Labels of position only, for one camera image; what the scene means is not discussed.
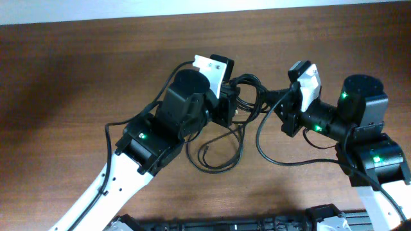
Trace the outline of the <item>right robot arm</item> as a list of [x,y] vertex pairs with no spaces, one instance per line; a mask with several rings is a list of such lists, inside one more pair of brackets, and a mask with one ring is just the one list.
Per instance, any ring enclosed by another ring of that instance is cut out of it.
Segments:
[[344,80],[337,105],[293,81],[267,93],[270,113],[293,137],[301,128],[336,141],[334,163],[348,176],[375,230],[410,230],[410,167],[401,146],[383,132],[388,96],[382,82],[363,74]]

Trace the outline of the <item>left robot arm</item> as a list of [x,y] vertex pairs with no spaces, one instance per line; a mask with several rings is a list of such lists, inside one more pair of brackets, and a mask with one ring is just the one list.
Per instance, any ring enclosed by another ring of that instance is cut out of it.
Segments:
[[210,122],[230,127],[237,89],[231,69],[172,72],[164,99],[124,121],[123,135],[99,176],[52,230],[103,230],[131,197]]

